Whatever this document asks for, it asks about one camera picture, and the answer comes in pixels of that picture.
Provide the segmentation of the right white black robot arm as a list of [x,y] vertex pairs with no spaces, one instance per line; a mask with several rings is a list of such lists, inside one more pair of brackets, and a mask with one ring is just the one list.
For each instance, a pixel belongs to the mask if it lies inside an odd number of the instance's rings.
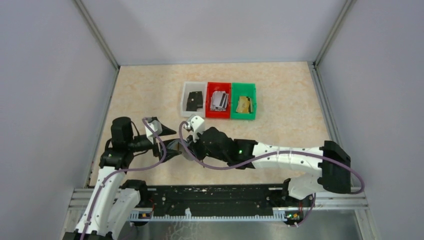
[[[189,145],[186,149],[202,166],[213,170],[230,169],[285,169],[303,172],[288,178],[281,199],[287,206],[314,193],[351,193],[350,156],[334,141],[326,140],[323,146],[308,148],[281,147],[249,139],[232,139],[224,132],[210,127],[194,131],[188,127]],[[226,163],[226,167],[207,165],[209,157]]]

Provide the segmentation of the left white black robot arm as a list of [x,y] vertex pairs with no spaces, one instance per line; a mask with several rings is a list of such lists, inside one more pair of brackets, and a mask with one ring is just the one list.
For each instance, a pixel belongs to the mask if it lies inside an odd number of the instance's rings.
[[157,117],[142,119],[145,134],[140,134],[127,116],[114,119],[110,127],[111,138],[100,156],[97,182],[87,207],[65,240],[116,240],[133,209],[149,203],[150,193],[143,180],[124,180],[131,171],[130,164],[136,153],[152,151],[159,161],[138,171],[150,170],[167,157],[162,136],[175,135],[176,131],[163,125]]

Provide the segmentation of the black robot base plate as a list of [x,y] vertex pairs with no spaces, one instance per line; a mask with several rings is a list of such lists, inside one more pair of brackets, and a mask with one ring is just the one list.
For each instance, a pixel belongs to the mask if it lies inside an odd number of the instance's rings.
[[286,183],[224,185],[143,185],[138,187],[139,208],[152,217],[268,217],[275,208],[304,213],[313,196],[289,196]]

